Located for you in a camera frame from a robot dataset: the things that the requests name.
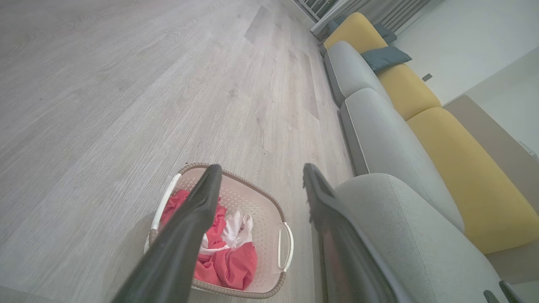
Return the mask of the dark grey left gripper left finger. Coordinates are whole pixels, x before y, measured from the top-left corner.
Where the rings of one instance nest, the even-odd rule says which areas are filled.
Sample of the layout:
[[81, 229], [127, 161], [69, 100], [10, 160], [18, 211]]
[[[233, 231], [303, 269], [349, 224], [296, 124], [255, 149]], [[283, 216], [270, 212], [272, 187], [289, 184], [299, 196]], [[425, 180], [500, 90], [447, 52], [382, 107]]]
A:
[[188, 301], [200, 244], [214, 221], [221, 180], [220, 165], [210, 165], [204, 171], [116, 293], [114, 303]]

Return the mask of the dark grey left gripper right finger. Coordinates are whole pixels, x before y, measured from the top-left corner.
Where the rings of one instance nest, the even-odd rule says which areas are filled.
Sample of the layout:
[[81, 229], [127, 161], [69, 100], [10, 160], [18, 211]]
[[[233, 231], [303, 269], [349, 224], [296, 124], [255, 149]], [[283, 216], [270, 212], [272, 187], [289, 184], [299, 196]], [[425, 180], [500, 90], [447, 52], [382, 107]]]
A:
[[310, 222], [322, 238], [326, 280], [339, 303], [410, 303], [412, 296], [312, 163], [303, 168]]

